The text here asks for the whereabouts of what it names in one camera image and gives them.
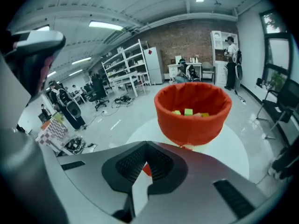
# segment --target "window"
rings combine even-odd
[[[265,33],[286,33],[286,26],[278,12],[273,11],[262,15],[263,28]]]
[[[260,14],[265,42],[263,83],[267,89],[280,91],[290,75],[291,35],[275,10]]]

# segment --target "white floor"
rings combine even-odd
[[[74,132],[68,122],[66,122],[66,126],[71,134],[82,135],[88,144],[97,144],[95,152],[124,145],[140,126],[157,117],[154,96],[167,85],[169,84],[164,83],[163,85],[147,87],[146,95],[140,88],[137,90],[138,97],[129,107],[122,106],[119,109],[111,107],[114,99],[126,94],[126,91],[121,91],[119,94],[110,93],[107,97],[110,103],[106,103],[107,107],[100,107],[98,111],[95,111],[94,104],[90,102],[82,104],[80,106],[82,117],[89,125],[87,129]],[[246,104],[244,104],[234,91],[225,91],[233,101],[232,109],[225,124],[234,131],[244,145],[249,160],[249,180],[257,184],[266,196],[271,196],[283,184],[266,176],[266,173],[270,161],[283,148],[283,141],[277,130],[274,130],[278,137],[277,140],[265,140],[263,138],[273,123],[272,121],[269,124],[266,121],[256,120],[260,104],[250,94],[242,88],[238,91],[239,95],[246,100]],[[132,90],[129,90],[128,95],[135,97]],[[260,116],[268,117],[264,111],[261,112]]]

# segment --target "man in white shirt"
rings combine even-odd
[[[228,80],[224,88],[230,91],[235,86],[235,63],[233,62],[232,57],[238,49],[234,44],[233,37],[229,36],[226,41],[229,44],[228,52],[225,55],[225,57],[228,58]]]

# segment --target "door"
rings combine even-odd
[[[162,76],[160,69],[149,70],[149,78],[151,84],[162,84]]]

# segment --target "yellow block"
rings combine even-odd
[[[179,110],[172,111],[172,113],[174,113],[174,114],[181,114],[181,112]]]
[[[209,115],[209,113],[201,113],[201,116],[202,117],[209,117],[210,115]]]

